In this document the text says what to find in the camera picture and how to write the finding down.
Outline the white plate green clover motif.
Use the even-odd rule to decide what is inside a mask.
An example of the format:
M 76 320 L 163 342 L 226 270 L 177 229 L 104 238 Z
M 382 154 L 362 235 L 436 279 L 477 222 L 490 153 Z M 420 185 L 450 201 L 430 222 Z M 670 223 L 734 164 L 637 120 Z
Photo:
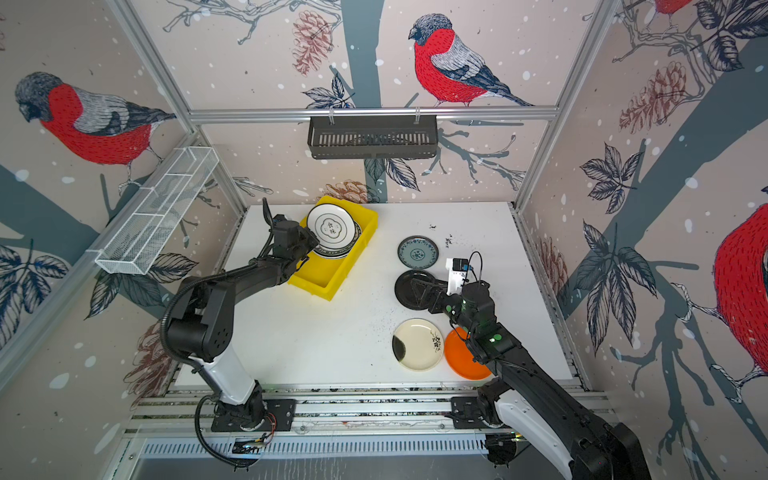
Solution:
M 341 250 L 352 243 L 355 223 L 352 216 L 335 204 L 318 204 L 307 215 L 307 228 L 317 237 L 319 245 L 329 250 Z

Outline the yellow plastic bin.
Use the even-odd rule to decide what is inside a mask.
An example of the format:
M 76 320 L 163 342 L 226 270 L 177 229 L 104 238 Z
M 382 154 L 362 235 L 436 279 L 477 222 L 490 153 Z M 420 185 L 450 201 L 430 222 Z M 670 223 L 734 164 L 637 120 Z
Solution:
M 312 251 L 308 261 L 297 270 L 288 283 L 314 296 L 331 301 L 373 238 L 378 228 L 379 218 L 374 210 L 329 196 L 322 197 L 316 205 L 326 203 L 335 204 L 345 209 L 352 216 L 354 222 L 359 224 L 362 234 L 351 252 L 344 258 L 325 259 Z M 307 215 L 301 221 L 301 225 L 305 227 L 307 227 Z

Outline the cream plate black brushstroke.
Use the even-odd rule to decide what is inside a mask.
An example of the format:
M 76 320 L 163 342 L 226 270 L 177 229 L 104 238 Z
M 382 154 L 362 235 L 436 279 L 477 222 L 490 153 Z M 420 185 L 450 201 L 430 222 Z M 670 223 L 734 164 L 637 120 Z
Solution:
M 432 369 L 444 356 L 444 337 L 432 322 L 413 318 L 397 326 L 392 335 L 395 359 L 406 369 L 423 372 Z

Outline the black glossy plate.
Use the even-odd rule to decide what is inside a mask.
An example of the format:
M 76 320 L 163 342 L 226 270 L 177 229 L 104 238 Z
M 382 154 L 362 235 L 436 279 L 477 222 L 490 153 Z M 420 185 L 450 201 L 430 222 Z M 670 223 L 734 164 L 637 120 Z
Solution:
M 446 293 L 448 283 L 429 272 L 409 270 L 401 274 L 394 285 L 398 302 L 414 311 L 431 310 Z

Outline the blue floral green plate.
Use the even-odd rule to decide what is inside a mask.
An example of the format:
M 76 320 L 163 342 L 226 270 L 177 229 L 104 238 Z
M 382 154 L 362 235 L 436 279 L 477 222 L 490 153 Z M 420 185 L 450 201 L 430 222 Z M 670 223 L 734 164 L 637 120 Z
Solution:
M 425 270 L 437 262 L 439 249 L 437 244 L 428 237 L 414 235 L 400 242 L 397 256 L 407 268 Z

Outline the green-rimmed plate edge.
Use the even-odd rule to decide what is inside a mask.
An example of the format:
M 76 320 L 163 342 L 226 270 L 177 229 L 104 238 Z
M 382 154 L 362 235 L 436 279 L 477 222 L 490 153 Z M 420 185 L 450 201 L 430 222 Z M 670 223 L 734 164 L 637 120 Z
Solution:
M 354 227 L 355 227 L 355 233 L 352 241 L 348 245 L 340 249 L 327 249 L 321 245 L 318 245 L 313 250 L 313 252 L 325 259 L 340 259 L 340 258 L 346 257 L 351 252 L 355 243 L 357 242 L 357 240 L 360 238 L 362 234 L 362 229 L 357 222 L 354 222 Z

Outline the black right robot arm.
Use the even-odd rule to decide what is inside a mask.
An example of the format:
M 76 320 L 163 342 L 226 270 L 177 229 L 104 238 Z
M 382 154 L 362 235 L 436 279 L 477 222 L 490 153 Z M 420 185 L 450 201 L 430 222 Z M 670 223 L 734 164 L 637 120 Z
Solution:
M 494 375 L 477 393 L 482 418 L 521 434 L 566 479 L 647 479 L 640 441 L 626 425 L 611 425 L 576 400 L 540 367 L 522 342 L 497 320 L 490 286 L 419 280 L 419 306 L 445 314 L 466 330 L 474 361 Z

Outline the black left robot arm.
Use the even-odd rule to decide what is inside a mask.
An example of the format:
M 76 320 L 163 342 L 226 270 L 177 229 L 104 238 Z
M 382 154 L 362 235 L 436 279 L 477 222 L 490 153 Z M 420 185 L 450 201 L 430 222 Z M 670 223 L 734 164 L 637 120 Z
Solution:
M 267 221 L 268 239 L 245 266 L 184 280 L 160 318 L 167 355 L 189 365 L 213 390 L 218 417 L 239 429 L 259 427 L 268 418 L 259 382 L 248 374 L 234 349 L 238 302 L 286 283 L 309 260 L 316 236 L 279 214 Z

